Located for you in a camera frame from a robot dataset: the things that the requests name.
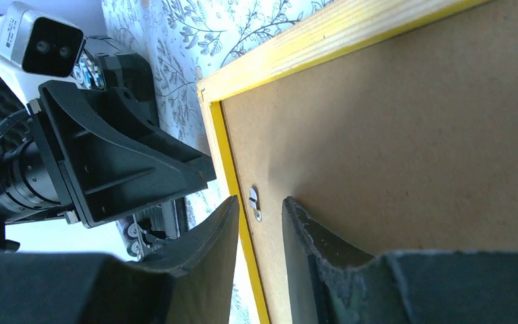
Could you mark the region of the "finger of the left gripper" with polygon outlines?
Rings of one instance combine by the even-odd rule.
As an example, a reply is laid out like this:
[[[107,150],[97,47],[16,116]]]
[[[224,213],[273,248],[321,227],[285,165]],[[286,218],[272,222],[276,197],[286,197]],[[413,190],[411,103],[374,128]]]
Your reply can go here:
[[[82,51],[82,88],[127,88],[140,111],[158,126],[159,115],[150,64],[137,52],[108,36],[89,36]]]

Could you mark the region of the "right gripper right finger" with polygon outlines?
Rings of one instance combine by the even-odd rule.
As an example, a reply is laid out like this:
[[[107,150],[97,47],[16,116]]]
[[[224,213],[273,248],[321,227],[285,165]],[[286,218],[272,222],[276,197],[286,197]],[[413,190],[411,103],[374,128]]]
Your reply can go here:
[[[518,251],[372,256],[282,203],[294,323],[518,323]]]

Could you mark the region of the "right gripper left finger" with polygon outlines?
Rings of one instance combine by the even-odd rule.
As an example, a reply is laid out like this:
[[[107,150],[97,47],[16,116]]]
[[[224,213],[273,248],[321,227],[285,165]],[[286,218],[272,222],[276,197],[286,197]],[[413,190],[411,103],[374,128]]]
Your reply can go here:
[[[0,323],[227,323],[238,226],[230,196],[139,262],[0,252]]]

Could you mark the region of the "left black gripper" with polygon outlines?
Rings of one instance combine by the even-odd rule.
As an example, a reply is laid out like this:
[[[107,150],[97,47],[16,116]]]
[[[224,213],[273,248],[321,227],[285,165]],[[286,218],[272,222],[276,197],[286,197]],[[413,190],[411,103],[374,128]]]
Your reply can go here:
[[[0,250],[5,227],[76,213],[92,228],[206,189],[212,159],[152,123],[126,88],[51,80],[30,114],[0,121]]]

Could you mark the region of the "yellow wooden picture frame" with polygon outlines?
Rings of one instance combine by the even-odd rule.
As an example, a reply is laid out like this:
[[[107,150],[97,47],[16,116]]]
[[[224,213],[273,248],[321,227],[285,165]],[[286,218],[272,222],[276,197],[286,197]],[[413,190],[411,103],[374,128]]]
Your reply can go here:
[[[329,203],[340,234],[399,230],[409,188],[393,126],[372,129],[393,73],[376,44],[477,1],[335,1],[198,84],[221,192],[239,196],[239,237],[261,323],[289,323],[281,203]]]

